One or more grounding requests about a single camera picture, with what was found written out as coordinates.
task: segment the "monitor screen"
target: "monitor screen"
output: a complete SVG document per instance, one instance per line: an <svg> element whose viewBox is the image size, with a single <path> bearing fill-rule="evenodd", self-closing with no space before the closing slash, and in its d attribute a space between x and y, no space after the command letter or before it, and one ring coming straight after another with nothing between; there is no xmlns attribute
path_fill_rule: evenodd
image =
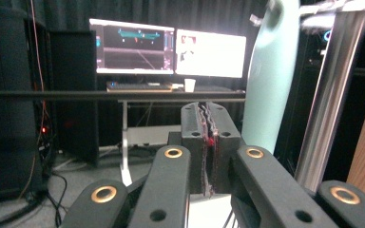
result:
<svg viewBox="0 0 365 228"><path fill-rule="evenodd" d="M244 36L177 30L176 74L241 78Z"/></svg>
<svg viewBox="0 0 365 228"><path fill-rule="evenodd" d="M90 19L97 73L173 74L174 28Z"/></svg>

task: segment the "white cup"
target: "white cup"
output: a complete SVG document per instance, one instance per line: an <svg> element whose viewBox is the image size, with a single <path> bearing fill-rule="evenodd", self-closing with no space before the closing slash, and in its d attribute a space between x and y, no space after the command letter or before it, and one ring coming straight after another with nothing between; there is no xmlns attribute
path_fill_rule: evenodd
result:
<svg viewBox="0 0 365 228"><path fill-rule="evenodd" d="M185 92L193 92L195 88L195 79L184 79Z"/></svg>

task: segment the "light blue panel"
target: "light blue panel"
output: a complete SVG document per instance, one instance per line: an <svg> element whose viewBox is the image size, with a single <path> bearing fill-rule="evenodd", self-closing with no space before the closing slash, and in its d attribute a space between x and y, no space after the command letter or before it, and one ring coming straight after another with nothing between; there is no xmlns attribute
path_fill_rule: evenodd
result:
<svg viewBox="0 0 365 228"><path fill-rule="evenodd" d="M241 135L274 153L298 53L298 0L272 0L248 73Z"/></svg>

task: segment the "brass ring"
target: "brass ring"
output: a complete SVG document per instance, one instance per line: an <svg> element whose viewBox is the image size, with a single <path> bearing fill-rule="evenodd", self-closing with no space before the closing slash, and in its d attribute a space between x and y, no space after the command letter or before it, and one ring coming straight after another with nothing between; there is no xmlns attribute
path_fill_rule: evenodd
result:
<svg viewBox="0 0 365 228"><path fill-rule="evenodd" d="M260 159L263 157L263 152L258 149L249 148L247 149L247 155L254 159Z"/></svg>
<svg viewBox="0 0 365 228"><path fill-rule="evenodd" d="M166 157L168 157L170 159L177 159L178 157L180 157L183 154L183 152L181 151L181 149L170 148L170 149L166 150L164 152L164 154Z"/></svg>
<svg viewBox="0 0 365 228"><path fill-rule="evenodd" d="M351 195L351 199L349 198L344 198L342 196L340 196L338 194L338 192L346 192L347 194ZM348 204L352 204L352 205L355 205L355 204L359 204L360 203L360 197L357 196L357 194L355 194L354 192L352 192L351 190L349 189L346 189L344 187L332 187L331 188L331 194L337 198L339 201L342 201L344 203L348 203Z"/></svg>
<svg viewBox="0 0 365 228"><path fill-rule="evenodd" d="M99 197L98 194L101 191L108 190L109 193L103 197ZM91 200L97 203L104 203L114 199L115 195L117 195L117 189L113 186L103 186L99 187L98 189L94 190L91 194Z"/></svg>

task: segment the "metal pole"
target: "metal pole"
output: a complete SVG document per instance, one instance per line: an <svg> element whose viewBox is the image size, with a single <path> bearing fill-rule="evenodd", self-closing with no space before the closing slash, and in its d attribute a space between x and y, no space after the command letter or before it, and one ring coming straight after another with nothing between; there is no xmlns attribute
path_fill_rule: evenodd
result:
<svg viewBox="0 0 365 228"><path fill-rule="evenodd" d="M322 182L364 31L365 10L336 14L295 174L314 192Z"/></svg>

